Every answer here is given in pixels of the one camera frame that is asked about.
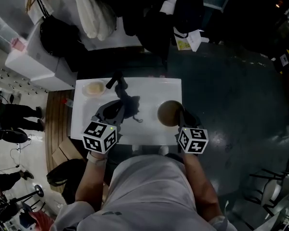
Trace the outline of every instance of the wooden floor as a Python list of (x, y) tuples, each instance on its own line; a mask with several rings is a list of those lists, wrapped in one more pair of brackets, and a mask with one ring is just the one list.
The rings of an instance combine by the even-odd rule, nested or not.
[[(52, 158), (52, 154), (58, 148), (59, 144), (70, 135), (71, 128), (71, 108), (62, 103), (66, 98), (72, 98), (73, 91), (51, 91), (48, 93), (45, 136), (46, 136), (46, 161), (47, 171), (50, 172), (56, 163)], [(62, 193), (64, 186), (53, 187), (51, 189)]]

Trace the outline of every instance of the small bowl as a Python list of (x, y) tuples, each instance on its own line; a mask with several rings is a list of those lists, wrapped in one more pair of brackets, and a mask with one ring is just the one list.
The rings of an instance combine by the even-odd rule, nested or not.
[[(90, 85), (90, 84), (93, 84), (93, 83), (101, 83), (103, 85), (102, 91), (99, 92), (99, 93), (94, 93), (94, 94), (88, 93), (87, 92), (87, 86)], [(84, 85), (82, 87), (82, 94), (85, 95), (88, 98), (98, 98), (105, 92), (105, 90), (106, 90), (106, 84), (102, 80), (96, 79), (96, 80), (93, 80), (90, 83), (88, 83), (88, 84), (86, 84), (86, 85)]]
[(179, 125), (180, 110), (182, 109), (183, 106), (178, 101), (166, 101), (158, 108), (158, 120), (167, 127), (177, 126)]

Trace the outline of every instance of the person's arm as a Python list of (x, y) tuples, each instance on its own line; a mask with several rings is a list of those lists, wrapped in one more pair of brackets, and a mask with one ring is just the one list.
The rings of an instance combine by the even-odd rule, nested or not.
[[(106, 155), (94, 152), (91, 152), (91, 155), (99, 159), (106, 157)], [(85, 173), (76, 191), (75, 201), (89, 203), (95, 212), (101, 208), (105, 167), (106, 165), (97, 166), (88, 161)]]
[(207, 222), (222, 216), (217, 194), (205, 176), (198, 158), (194, 154), (183, 154), (186, 177), (194, 193), (197, 212)]

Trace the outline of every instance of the brown liquid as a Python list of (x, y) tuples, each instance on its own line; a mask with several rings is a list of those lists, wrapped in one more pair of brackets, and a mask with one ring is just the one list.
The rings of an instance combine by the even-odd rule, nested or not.
[(158, 119), (161, 124), (167, 127), (174, 127), (179, 124), (180, 110), (182, 104), (177, 101), (166, 101), (158, 108)]

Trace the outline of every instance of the wheel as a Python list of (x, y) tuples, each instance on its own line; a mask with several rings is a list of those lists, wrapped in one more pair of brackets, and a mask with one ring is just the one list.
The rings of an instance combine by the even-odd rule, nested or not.
[(39, 192), (38, 192), (38, 196), (39, 196), (39, 197), (41, 197), (41, 198), (44, 197), (43, 189), (42, 189), (39, 185), (35, 185), (35, 186), (34, 186), (34, 189), (35, 189), (36, 191), (39, 191)]

